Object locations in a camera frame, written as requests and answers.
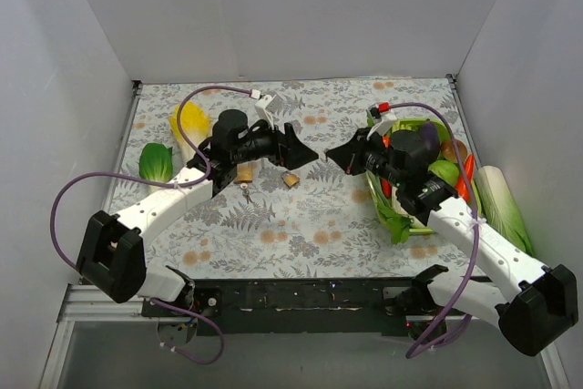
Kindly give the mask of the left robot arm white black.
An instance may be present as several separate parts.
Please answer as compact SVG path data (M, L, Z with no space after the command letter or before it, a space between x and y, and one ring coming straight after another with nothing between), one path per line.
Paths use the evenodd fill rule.
M260 119L251 125L236 109L220 113L201 146L169 188L113 215L99 211L90 218L76 269L114 302L154 298L173 315L187 314L194 303L194 281L175 268L148 266L146 247L190 210L219 195L234 181L238 165L267 159L296 170L318 157L298 139L292 124L277 128Z

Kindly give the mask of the large brass long-shackle padlock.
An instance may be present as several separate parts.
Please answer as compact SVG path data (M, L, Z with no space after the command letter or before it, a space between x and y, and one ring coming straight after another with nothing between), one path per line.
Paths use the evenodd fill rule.
M250 184L253 182L254 163L238 164L236 169L235 184Z

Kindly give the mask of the small brass padlock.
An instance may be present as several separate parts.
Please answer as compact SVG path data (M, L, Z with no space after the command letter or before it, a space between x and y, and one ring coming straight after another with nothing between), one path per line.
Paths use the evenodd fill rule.
M283 171L281 179L288 189L295 188L300 184L300 178L289 171Z

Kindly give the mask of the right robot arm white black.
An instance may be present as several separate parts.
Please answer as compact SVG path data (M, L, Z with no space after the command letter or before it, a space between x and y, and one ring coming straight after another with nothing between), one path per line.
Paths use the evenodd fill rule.
M450 240L490 279L456 280L444 269L412 291L422 313L455 308L498 327L518 351L535 356L578 322L574 273L550 268L481 221L454 187L429 171L432 153L422 137L397 130L387 141L360 128L345 144L326 151L348 175L370 171L396 190L401 207Z

